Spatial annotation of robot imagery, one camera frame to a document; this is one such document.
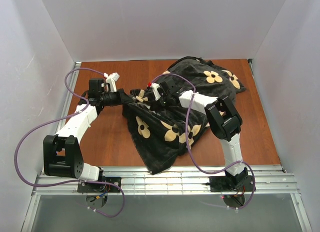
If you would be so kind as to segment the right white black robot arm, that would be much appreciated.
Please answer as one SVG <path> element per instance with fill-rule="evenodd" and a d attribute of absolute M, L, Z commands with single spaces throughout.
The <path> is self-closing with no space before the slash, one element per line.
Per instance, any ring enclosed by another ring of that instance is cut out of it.
<path fill-rule="evenodd" d="M 178 87 L 171 78 L 160 84 L 151 83 L 150 87 L 155 100 L 162 106 L 181 105 L 187 108 L 187 114 L 194 110 L 206 115 L 212 133 L 222 146 L 225 183 L 231 189 L 242 187 L 248 176 L 240 146 L 243 121 L 229 97 L 202 95 L 196 91 L 195 86 L 191 90 L 185 90 Z"/>

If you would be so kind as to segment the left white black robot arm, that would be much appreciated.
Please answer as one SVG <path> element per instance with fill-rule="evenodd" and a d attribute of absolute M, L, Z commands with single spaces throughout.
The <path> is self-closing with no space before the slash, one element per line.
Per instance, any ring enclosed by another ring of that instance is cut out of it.
<path fill-rule="evenodd" d="M 89 80 L 77 104 L 75 115 L 55 134 L 43 140 L 44 172 L 48 176 L 86 181 L 102 181 L 102 168 L 84 162 L 80 141 L 106 106 L 125 105 L 133 101 L 123 89 L 116 88 L 119 75 Z"/>

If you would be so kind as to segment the black floral plush pillowcase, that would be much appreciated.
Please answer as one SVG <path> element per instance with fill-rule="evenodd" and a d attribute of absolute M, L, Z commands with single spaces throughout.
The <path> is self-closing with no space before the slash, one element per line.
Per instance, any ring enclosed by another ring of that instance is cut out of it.
<path fill-rule="evenodd" d="M 171 78 L 178 87 L 207 96 L 228 96 L 234 103 L 236 94 L 245 86 L 226 68 L 196 57 L 183 57 L 173 63 L 159 77 L 160 83 Z M 206 115 L 180 105 L 171 107 L 152 106 L 146 89 L 132 89 L 135 97 L 123 109 L 135 147 L 150 174 L 158 174 L 170 168 L 178 156 L 187 153 L 187 146 L 194 145 L 209 128 Z"/>

